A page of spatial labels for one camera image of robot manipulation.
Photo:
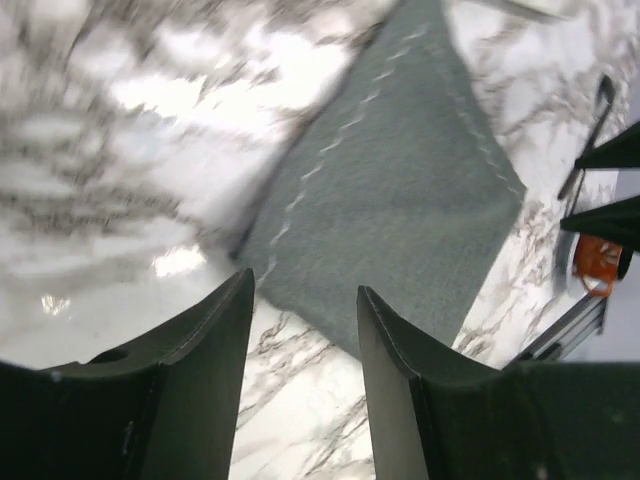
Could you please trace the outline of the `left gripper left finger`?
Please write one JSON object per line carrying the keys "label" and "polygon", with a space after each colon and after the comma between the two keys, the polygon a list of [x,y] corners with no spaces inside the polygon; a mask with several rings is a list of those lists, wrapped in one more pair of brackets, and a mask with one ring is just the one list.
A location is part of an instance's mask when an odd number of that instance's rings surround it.
{"label": "left gripper left finger", "polygon": [[226,478],[254,291],[245,269],[86,364],[3,364],[2,477]]}

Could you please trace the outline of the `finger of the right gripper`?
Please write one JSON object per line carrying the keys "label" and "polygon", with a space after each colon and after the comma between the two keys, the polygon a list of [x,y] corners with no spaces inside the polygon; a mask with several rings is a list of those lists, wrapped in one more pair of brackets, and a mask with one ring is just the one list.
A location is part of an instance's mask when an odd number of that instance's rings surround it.
{"label": "finger of the right gripper", "polygon": [[615,138],[583,154],[574,166],[577,169],[638,169],[640,121],[621,132]]}
{"label": "finger of the right gripper", "polygon": [[623,231],[639,234],[639,196],[629,197],[562,219],[563,230],[590,235],[605,235]]}

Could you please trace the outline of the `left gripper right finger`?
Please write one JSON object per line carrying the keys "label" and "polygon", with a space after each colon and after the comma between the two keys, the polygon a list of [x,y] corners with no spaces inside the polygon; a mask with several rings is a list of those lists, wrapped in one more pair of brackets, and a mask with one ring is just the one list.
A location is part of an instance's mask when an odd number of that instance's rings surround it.
{"label": "left gripper right finger", "polygon": [[357,321],[378,478],[638,477],[637,364],[494,369],[404,320],[366,286]]}

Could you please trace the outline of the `grey cloth napkin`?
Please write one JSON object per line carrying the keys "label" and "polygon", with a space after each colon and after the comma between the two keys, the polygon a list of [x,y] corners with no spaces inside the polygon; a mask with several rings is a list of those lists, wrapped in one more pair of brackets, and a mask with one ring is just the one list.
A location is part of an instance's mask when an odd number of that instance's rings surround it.
{"label": "grey cloth napkin", "polygon": [[350,354],[356,289],[452,344],[522,207],[437,1],[403,1],[271,181],[238,261]]}

